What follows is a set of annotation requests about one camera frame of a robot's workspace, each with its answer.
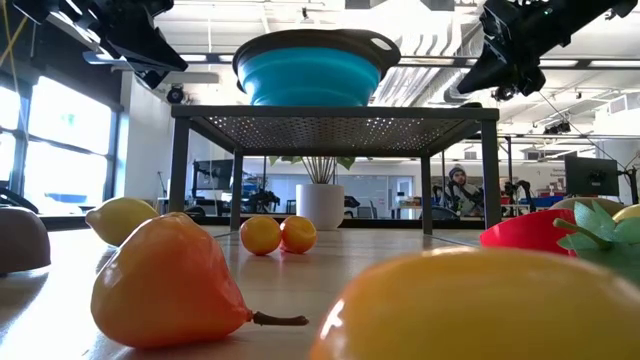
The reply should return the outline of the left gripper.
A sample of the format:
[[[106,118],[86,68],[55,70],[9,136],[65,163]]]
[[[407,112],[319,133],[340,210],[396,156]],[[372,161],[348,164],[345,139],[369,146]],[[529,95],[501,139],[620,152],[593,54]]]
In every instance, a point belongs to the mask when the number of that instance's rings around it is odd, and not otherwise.
[[[59,0],[60,14],[101,48],[124,57],[149,89],[188,67],[154,25],[172,8],[173,0]]]

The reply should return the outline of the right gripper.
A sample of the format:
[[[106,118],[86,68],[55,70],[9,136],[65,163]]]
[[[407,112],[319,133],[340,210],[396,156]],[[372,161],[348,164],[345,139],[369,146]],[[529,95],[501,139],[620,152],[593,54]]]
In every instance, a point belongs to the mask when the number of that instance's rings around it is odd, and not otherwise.
[[[487,38],[458,92],[499,86],[514,86],[524,96],[539,91],[546,77],[531,49],[565,47],[574,33],[615,7],[616,0],[486,0],[480,20]]]

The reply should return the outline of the olive-brown toy kiwi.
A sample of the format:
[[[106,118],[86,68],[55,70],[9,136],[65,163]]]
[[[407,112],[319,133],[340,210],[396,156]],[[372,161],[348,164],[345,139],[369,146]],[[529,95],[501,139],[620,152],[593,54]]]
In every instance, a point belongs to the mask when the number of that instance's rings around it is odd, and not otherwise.
[[[576,203],[581,203],[590,209],[593,208],[593,204],[597,203],[602,207],[609,215],[613,216],[620,210],[625,208],[624,204],[599,197],[571,197],[565,198],[551,206],[552,209],[568,209],[574,210]]]

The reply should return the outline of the blue collapsible colander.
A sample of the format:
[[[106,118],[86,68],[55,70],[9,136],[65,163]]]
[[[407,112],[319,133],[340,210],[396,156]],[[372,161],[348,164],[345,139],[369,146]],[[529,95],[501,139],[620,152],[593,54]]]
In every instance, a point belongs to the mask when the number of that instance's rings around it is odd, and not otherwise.
[[[256,37],[232,60],[237,87],[254,106],[366,107],[398,46],[362,29],[293,29]]]

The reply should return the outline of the grey perforated metal stand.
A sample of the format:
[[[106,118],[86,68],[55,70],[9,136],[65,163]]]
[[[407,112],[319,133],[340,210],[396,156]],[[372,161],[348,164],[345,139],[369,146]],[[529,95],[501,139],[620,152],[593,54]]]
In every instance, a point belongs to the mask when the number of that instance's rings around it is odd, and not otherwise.
[[[185,207],[189,133],[195,131],[233,155],[232,229],[240,226],[240,182],[246,156],[409,157],[420,161],[422,230],[429,234],[433,229],[430,159],[478,135],[484,223],[492,227],[501,220],[496,109],[174,105],[171,115],[171,212]]]

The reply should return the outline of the black monitor on arm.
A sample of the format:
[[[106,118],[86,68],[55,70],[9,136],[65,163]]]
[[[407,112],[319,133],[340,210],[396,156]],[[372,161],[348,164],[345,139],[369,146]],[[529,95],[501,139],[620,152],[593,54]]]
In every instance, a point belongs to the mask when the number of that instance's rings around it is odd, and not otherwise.
[[[194,161],[192,190],[230,190],[232,174],[232,160]]]

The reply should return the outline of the small orange toy fruit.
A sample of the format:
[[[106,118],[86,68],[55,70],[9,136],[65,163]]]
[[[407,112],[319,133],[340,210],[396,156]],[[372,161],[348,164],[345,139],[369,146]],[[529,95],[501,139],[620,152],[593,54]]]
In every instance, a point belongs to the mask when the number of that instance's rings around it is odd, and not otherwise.
[[[244,248],[257,256],[268,255],[281,243],[279,223],[272,217],[258,215],[246,220],[239,230]]]
[[[281,224],[281,245],[284,251],[304,254],[317,241],[317,232],[313,223],[302,216],[287,217]]]

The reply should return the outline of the dark brown toy fruit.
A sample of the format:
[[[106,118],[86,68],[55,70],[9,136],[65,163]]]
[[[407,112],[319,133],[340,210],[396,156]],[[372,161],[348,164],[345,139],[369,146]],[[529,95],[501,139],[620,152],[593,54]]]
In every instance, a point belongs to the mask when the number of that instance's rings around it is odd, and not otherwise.
[[[50,240],[41,219],[26,208],[0,208],[0,275],[50,264]]]

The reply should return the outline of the long ceiling light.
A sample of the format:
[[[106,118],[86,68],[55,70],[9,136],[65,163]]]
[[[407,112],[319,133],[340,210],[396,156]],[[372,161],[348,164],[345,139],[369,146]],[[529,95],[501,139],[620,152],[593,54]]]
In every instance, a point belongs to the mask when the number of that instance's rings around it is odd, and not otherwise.
[[[234,55],[232,53],[186,53],[180,57],[187,64],[231,64]],[[93,65],[114,65],[124,63],[124,57],[113,58],[109,54],[87,51],[83,53],[84,60]]]

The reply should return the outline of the large window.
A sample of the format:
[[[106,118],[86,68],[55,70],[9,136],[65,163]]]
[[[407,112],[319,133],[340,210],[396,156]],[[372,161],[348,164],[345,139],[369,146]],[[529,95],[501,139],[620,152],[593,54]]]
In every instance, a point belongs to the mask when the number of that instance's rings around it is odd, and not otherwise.
[[[0,188],[46,215],[82,214],[113,195],[119,113],[41,77],[0,74]]]

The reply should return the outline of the person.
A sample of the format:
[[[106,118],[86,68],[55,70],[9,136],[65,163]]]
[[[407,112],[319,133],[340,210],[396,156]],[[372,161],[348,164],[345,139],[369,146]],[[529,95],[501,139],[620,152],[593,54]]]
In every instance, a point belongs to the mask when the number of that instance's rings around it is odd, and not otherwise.
[[[448,174],[445,186],[446,206],[461,217],[480,216],[484,208],[484,193],[481,188],[467,181],[465,169],[456,164]]]

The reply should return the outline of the black computer monitor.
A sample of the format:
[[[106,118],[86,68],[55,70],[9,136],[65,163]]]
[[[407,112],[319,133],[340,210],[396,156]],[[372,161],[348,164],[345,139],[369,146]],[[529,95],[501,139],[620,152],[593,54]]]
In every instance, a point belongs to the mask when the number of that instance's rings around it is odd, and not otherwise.
[[[566,192],[576,196],[618,196],[615,160],[568,156],[564,158]]]

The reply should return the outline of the red apple half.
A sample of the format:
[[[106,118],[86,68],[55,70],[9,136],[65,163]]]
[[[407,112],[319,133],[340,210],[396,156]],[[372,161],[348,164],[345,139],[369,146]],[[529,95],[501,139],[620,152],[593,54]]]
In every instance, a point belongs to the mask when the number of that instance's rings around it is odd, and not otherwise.
[[[528,249],[576,257],[573,250],[558,245],[558,241],[571,234],[571,231],[555,227],[554,221],[557,218],[575,223],[572,210],[539,211],[494,225],[480,235],[480,243],[483,247]]]

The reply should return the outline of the red toy strawberry, green leaves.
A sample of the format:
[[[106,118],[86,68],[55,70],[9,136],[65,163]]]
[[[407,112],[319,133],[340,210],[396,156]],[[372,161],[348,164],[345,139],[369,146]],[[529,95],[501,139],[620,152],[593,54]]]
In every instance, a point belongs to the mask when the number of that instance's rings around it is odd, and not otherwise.
[[[640,287],[640,217],[615,220],[602,206],[574,205],[575,223],[556,218],[569,232],[557,244],[578,258],[607,267]]]

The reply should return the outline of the black curved tube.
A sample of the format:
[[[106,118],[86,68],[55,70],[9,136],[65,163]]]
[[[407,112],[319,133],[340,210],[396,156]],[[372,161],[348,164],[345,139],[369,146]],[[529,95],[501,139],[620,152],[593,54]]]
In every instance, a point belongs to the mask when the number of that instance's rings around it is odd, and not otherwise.
[[[26,198],[4,187],[0,187],[0,204],[22,207],[36,214],[40,213],[39,209]]]

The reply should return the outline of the orange toy peach, brown stem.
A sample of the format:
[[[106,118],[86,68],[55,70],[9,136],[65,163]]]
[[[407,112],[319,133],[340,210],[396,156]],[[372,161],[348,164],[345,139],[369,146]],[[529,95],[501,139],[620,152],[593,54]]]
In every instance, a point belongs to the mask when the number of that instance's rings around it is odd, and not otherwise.
[[[184,213],[132,232],[99,271],[90,312],[103,335],[136,349],[218,341],[250,322],[309,322],[251,310],[219,243]]]

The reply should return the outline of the green plant in white pot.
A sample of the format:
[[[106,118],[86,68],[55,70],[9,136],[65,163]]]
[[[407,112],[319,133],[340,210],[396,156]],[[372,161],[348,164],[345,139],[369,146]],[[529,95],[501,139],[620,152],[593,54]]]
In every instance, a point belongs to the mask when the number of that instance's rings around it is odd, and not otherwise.
[[[296,215],[312,222],[317,230],[336,230],[344,219],[345,190],[337,183],[341,166],[350,170],[356,162],[353,156],[269,156],[274,165],[278,160],[301,163],[311,183],[296,186]]]

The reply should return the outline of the orange-yellow toy pear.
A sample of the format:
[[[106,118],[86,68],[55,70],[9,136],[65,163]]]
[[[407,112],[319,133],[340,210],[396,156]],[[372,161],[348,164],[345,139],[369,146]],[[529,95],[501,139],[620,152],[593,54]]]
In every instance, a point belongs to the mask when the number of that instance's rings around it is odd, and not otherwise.
[[[640,360],[640,287],[589,262],[440,248],[362,271],[310,360]]]

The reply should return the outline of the ceiling light rail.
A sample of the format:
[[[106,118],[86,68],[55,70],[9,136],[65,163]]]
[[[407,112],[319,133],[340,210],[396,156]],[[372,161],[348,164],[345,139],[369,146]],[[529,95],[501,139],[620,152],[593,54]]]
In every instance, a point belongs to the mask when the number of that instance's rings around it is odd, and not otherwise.
[[[459,56],[403,56],[397,67],[435,67],[470,69],[478,61],[477,57]],[[542,58],[539,62],[542,70],[601,70],[601,71],[640,71],[640,58]]]

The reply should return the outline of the silver ventilation duct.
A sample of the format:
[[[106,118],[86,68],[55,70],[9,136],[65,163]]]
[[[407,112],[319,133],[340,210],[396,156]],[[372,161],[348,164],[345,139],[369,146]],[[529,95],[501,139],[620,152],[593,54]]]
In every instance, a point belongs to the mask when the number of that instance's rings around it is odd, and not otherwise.
[[[405,56],[477,56],[483,33],[478,22],[450,23],[436,33],[406,34],[396,40]],[[422,107],[444,100],[446,90],[460,80],[464,69],[394,68],[374,94],[372,105]]]

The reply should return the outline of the black aluminium rig frame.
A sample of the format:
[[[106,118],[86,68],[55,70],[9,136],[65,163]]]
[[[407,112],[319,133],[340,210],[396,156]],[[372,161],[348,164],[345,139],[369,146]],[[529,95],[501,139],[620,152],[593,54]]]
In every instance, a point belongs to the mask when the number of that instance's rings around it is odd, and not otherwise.
[[[88,228],[84,215],[40,215],[48,231],[66,231]],[[229,217],[196,216],[193,220],[203,226],[229,226]],[[392,220],[392,219],[351,219],[347,218],[339,225],[340,228],[371,228],[371,229],[421,229],[422,220]],[[461,220],[433,220],[434,230],[482,230],[486,229],[485,221],[481,218],[464,218]]]

